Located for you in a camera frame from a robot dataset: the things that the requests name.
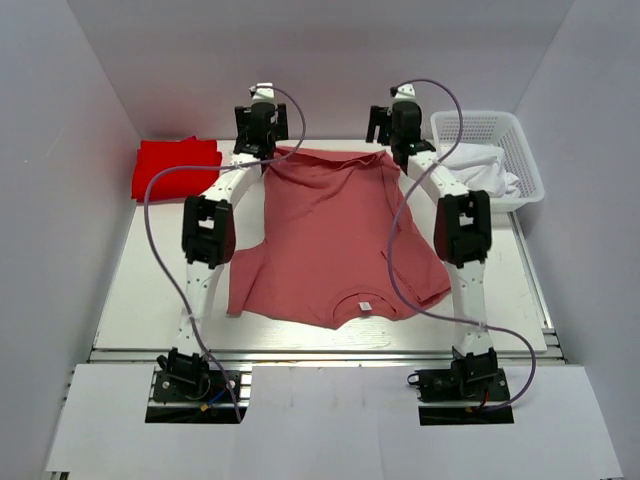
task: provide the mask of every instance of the folded red shirt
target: folded red shirt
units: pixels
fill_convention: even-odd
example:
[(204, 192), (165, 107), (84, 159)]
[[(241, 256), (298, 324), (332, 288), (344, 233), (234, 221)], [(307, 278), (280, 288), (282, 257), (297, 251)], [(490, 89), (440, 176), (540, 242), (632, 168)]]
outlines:
[[(143, 140), (138, 150), (138, 161), (131, 180), (131, 198), (144, 201), (151, 179), (163, 170), (180, 165), (218, 166), (222, 154), (215, 140), (189, 137), (181, 142), (150, 142)], [(219, 172), (185, 170), (168, 173), (156, 181), (151, 201), (184, 198), (199, 195), (217, 180)]]

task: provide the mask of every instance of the white wall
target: white wall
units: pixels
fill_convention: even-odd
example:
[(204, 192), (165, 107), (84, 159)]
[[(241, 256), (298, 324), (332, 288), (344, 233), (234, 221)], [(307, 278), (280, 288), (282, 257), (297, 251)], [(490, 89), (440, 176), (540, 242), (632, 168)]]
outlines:
[(576, 0), (517, 115), (547, 195), (521, 218), (552, 318), (640, 479), (640, 2)]
[[(571, 0), (69, 0), (143, 136), (235, 136), (273, 81), (311, 138), (362, 138), (388, 87), (432, 75), (466, 108), (513, 111)], [(428, 110), (451, 109), (435, 87)], [(297, 116), (290, 116), (299, 132)]]
[(40, 478), (87, 359), (139, 138), (64, 0), (0, 14), (0, 477)]

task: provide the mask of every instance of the white panel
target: white panel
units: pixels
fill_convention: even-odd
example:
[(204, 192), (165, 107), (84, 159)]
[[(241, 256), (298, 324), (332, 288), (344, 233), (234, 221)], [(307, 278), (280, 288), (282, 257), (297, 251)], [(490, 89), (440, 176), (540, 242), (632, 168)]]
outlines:
[(0, 465), (31, 479), (91, 347), (139, 138), (66, 2), (2, 2), (0, 64)]
[(545, 202), (522, 215), (563, 350), (640, 478), (640, 3), (577, 0), (517, 114)]
[[(241, 425), (176, 425), (144, 423), (152, 365), (80, 365), (48, 469), (94, 480), (620, 475), (581, 367), (541, 368), (512, 425), (448, 427), (419, 426), (411, 372), (257, 367)], [(526, 367), (507, 369), (510, 388), (527, 375)]]
[[(225, 151), (230, 142), (221, 144)], [(359, 141), (309, 141), (310, 148), (377, 151), (381, 147)], [(406, 191), (412, 181), (400, 178)], [(409, 199), (416, 225), (431, 242), (435, 206), (418, 189)], [(142, 207), (137, 207), (122, 259), (113, 279), (100, 322), (95, 346), (106, 349), (167, 350), (174, 345), (182, 304), (176, 291), (151, 255), (144, 230)], [(186, 262), (180, 247), (180, 203), (153, 205), (151, 228), (158, 250), (178, 281), (186, 285)], [(264, 185), (256, 183), (234, 212), (237, 248), (249, 248), (264, 239)], [(524, 335), (537, 351), (545, 351), (542, 319), (538, 316), (518, 245), (505, 215), (493, 218), (493, 245), (487, 260), (485, 296), (491, 325), (507, 327)], [(450, 352), (454, 326), (416, 315), (390, 322), (382, 317), (352, 320), (338, 330), (273, 320), (244, 312), (239, 318), (226, 315), (229, 269), (216, 291), (212, 315), (203, 325), (207, 345), (213, 350), (244, 351), (439, 351)], [(434, 312), (453, 315), (450, 296)], [(491, 333), (499, 352), (527, 352), (516, 337)]]
[[(513, 111), (571, 0), (69, 4), (143, 136), (233, 137), (246, 88), (273, 81), (313, 138), (362, 138), (369, 106), (408, 77), (445, 82), (467, 109)], [(428, 113), (452, 107), (436, 87), (424, 95)]]

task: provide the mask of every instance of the white cloth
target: white cloth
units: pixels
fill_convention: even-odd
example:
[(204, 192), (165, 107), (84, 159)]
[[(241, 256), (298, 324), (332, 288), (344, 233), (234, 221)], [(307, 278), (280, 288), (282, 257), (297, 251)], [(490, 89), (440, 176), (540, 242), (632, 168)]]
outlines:
[(494, 198), (520, 196), (520, 179), (505, 169), (505, 153), (500, 147), (461, 143), (442, 165), (471, 190), (485, 190)]

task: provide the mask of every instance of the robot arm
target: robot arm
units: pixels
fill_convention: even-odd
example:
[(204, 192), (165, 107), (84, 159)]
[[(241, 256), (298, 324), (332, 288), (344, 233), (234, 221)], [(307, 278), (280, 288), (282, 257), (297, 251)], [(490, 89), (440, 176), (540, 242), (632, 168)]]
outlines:
[[(422, 112), (413, 86), (402, 85), (391, 94), (391, 107), (371, 107), (367, 141), (373, 141), (378, 128), (378, 143), (390, 145), (395, 163), (417, 181), (436, 161), (435, 149), (421, 139)], [(469, 191), (443, 166), (433, 168), (420, 186), (437, 205), (434, 246), (449, 274), (454, 316), (479, 323), (456, 323), (451, 370), (421, 381), (441, 387), (442, 378), (445, 383), (454, 379), (451, 390), (468, 398), (485, 391), (498, 374), (497, 356), (484, 326), (484, 262), (491, 247), (489, 196)]]
[[(262, 165), (243, 165), (272, 158), (276, 140), (288, 138), (286, 107), (275, 103), (270, 86), (258, 84), (251, 90), (251, 107), (235, 109), (238, 137), (229, 163), (236, 168), (223, 171), (202, 195), (185, 200), (182, 227), (182, 249), (187, 259), (185, 293), (198, 328), (211, 314), (220, 276), (235, 251), (233, 208), (264, 170)], [(189, 355), (200, 352), (186, 312), (180, 319), (174, 346)]]

